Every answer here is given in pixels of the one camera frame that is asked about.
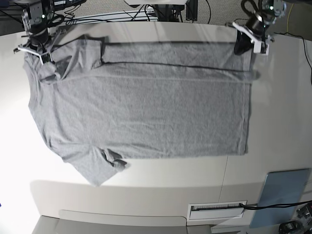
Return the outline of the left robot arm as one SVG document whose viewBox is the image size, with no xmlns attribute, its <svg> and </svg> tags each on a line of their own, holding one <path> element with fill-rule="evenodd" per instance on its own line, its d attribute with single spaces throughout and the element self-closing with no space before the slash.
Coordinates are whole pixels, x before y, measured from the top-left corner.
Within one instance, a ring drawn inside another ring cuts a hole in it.
<svg viewBox="0 0 312 234">
<path fill-rule="evenodd" d="M 97 68 L 114 77 L 157 80 L 198 80 L 251 83 L 252 53 L 268 50 L 266 30 L 285 13 L 283 1 L 251 1 L 246 24 L 235 22 L 235 43 L 225 42 L 138 42 L 112 43 L 77 38 L 57 46 L 52 73 L 56 80 L 90 76 Z"/>
</svg>

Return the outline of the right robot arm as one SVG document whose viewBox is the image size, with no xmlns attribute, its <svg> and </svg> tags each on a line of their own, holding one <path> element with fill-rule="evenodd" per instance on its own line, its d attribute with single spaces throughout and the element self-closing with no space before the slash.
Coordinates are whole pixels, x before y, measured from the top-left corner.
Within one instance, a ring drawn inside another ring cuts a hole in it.
<svg viewBox="0 0 312 234">
<path fill-rule="evenodd" d="M 154 33 L 148 36 L 147 41 L 134 43 L 112 43 L 124 56 L 121 62 L 154 63 L 165 59 L 173 59 L 177 55 L 212 55 L 221 50 L 218 45 L 229 44 L 229 30 L 221 27 L 210 27 L 202 24 L 182 24 L 174 22 L 143 22 L 135 21 L 134 16 L 116 18 L 115 15 L 94 15 L 86 18 L 70 18 L 56 14 L 59 5 L 53 0 L 36 0 L 27 3 L 22 12 L 22 22 L 29 37 L 25 46 L 18 50 L 26 51 L 38 57 L 49 55 L 49 46 L 46 44 L 50 38 L 48 28 L 57 27 L 68 19 L 74 25 L 81 23 L 88 27 L 91 24 L 104 23 L 108 26 L 125 26 L 127 29 L 137 29 L 139 33 Z"/>
</svg>

